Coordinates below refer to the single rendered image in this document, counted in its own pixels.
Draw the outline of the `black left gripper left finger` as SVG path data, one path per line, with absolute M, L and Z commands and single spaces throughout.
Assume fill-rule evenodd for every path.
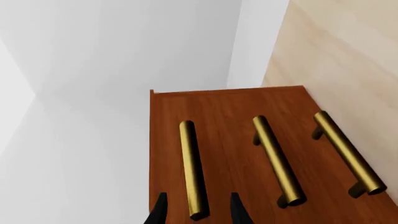
M 161 192 L 155 206 L 143 224 L 165 224 L 167 219 L 168 200 L 167 193 Z

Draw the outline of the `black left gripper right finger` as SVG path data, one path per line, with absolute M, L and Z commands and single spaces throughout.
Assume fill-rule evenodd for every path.
M 233 224 L 254 224 L 237 192 L 231 193 L 230 210 Z

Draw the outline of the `red-brown wooden cabinet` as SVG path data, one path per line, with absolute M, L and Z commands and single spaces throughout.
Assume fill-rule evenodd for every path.
M 302 86 L 150 94 L 149 210 L 167 193 L 165 224 L 233 224 L 237 192 L 254 224 L 398 224 L 398 206 L 382 192 L 353 198 L 353 173 L 325 136 L 312 139 L 321 111 Z M 279 208 L 282 191 L 252 119 L 268 120 L 307 201 Z M 193 121 L 210 215 L 191 220 L 179 124 Z M 387 186 L 375 166 L 366 162 Z

